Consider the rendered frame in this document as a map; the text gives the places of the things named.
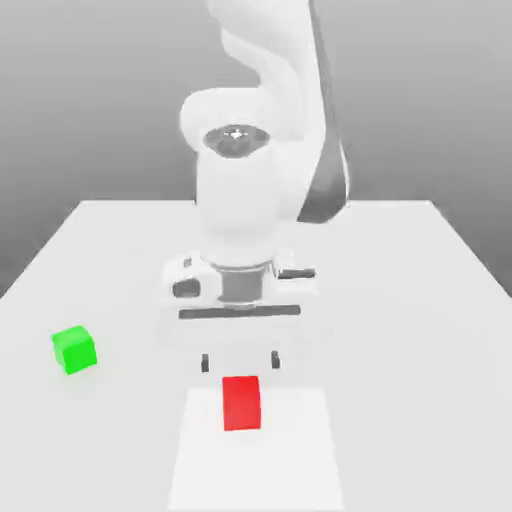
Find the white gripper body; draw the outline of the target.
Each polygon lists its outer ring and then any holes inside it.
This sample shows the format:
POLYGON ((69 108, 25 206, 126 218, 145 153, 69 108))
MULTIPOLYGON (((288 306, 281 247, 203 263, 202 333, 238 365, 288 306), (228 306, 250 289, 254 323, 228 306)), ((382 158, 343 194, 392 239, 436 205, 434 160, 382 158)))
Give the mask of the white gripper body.
POLYGON ((297 304, 252 308, 188 308, 172 319, 172 344, 213 352, 216 349, 276 350, 301 337, 305 309, 297 304))

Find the small red cube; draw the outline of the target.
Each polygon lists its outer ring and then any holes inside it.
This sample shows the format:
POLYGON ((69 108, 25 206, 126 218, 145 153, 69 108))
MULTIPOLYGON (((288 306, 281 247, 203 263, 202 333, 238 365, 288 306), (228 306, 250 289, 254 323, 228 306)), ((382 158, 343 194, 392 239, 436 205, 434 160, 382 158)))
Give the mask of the small red cube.
POLYGON ((261 428, 261 396, 257 376, 222 378, 225 431, 261 428))

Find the small green cube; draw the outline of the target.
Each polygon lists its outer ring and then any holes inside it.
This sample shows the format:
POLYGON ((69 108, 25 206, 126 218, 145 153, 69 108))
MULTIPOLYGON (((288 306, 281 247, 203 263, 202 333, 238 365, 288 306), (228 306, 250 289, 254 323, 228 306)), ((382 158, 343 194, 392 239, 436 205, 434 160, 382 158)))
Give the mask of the small green cube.
POLYGON ((97 363, 97 354, 88 330, 77 325, 51 336, 56 361, 67 375, 75 374, 97 363))

